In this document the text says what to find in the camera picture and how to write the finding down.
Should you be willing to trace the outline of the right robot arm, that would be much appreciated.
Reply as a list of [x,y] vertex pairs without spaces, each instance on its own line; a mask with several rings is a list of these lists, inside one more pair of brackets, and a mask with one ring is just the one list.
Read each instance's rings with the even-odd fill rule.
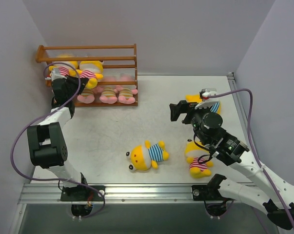
[[212,199],[234,199],[262,211],[268,219],[285,230],[294,229],[294,185],[286,182],[258,160],[248,146],[222,128],[221,115],[204,103],[181,100],[170,104],[170,120],[185,114],[183,124],[190,124],[194,137],[226,166],[247,177],[255,188],[238,184],[216,174],[209,182],[207,194]]

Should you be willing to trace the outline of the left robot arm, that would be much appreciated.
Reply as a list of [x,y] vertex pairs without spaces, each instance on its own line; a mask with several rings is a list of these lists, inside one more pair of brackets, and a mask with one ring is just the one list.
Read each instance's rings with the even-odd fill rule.
[[54,96],[50,115],[39,124],[27,128],[32,164],[52,172],[57,180],[62,180],[62,191],[77,200],[85,200],[90,190],[84,175],[67,160],[68,149],[62,127],[72,119],[75,113],[73,99],[82,93],[87,83],[87,78],[69,75],[52,80]]

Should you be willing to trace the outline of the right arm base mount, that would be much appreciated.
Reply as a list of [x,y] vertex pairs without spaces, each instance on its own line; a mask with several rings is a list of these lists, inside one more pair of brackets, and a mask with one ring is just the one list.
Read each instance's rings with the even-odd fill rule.
[[191,188],[194,201],[210,200],[210,194],[206,185],[192,185]]

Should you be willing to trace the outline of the pink plush face-down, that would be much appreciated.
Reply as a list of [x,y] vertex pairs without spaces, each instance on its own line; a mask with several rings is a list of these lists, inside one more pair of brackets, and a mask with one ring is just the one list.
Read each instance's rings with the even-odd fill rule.
[[77,96],[77,100],[81,103],[90,104],[95,101],[94,91],[92,89],[84,89],[81,94]]

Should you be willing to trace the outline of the pink plush orange stripes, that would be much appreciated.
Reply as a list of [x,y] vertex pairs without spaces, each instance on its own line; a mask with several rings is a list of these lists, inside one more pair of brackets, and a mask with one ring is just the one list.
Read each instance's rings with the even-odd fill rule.
[[117,102],[116,85],[98,85],[96,87],[97,94],[100,94],[99,100],[105,104],[114,104]]

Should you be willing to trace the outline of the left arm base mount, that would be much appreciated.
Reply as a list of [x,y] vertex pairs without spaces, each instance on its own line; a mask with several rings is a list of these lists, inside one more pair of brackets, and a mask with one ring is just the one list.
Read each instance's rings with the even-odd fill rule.
[[102,197],[97,192],[85,188],[84,186],[75,186],[71,188],[60,187],[61,190],[61,201],[103,201]]

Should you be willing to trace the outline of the pink plush blue stripes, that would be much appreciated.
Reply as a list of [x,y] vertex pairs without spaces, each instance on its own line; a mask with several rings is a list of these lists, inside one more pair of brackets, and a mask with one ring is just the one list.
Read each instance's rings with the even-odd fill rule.
[[133,104],[136,99],[134,95],[138,93],[136,85],[117,85],[118,101],[122,104]]

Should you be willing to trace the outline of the yellow plush red stripes top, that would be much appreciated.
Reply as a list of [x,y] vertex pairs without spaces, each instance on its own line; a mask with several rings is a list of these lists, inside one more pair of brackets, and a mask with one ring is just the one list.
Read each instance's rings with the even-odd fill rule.
[[103,79],[102,60],[81,61],[79,64],[78,74],[81,78],[88,78],[86,88],[93,89],[97,86],[98,80]]

